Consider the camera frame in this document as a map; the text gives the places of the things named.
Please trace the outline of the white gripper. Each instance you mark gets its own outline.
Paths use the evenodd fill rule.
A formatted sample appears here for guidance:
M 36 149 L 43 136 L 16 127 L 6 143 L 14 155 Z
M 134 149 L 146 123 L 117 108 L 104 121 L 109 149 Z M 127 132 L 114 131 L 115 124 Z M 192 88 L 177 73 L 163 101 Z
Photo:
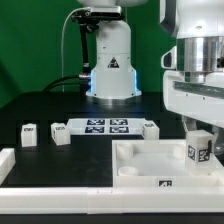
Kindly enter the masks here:
M 187 83 L 182 71 L 177 71 L 177 47 L 161 58 L 163 100 L 167 110 L 183 115 L 185 132 L 196 131 L 196 120 L 224 128 L 224 72 L 207 75 L 204 84 Z M 208 152 L 213 153 L 212 140 Z

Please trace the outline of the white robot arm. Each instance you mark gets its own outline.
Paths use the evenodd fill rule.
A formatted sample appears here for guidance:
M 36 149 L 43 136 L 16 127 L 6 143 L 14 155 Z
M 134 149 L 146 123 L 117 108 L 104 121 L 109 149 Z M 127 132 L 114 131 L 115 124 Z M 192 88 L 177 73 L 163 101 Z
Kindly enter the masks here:
M 114 21 L 123 0 L 78 0 L 97 21 L 97 62 L 87 96 L 127 100 L 141 93 L 129 60 L 129 27 Z M 166 109 L 215 127 L 216 154 L 224 153 L 224 0 L 158 0 L 150 22 L 143 13 L 135 30 L 137 61 L 146 72 L 164 70 Z

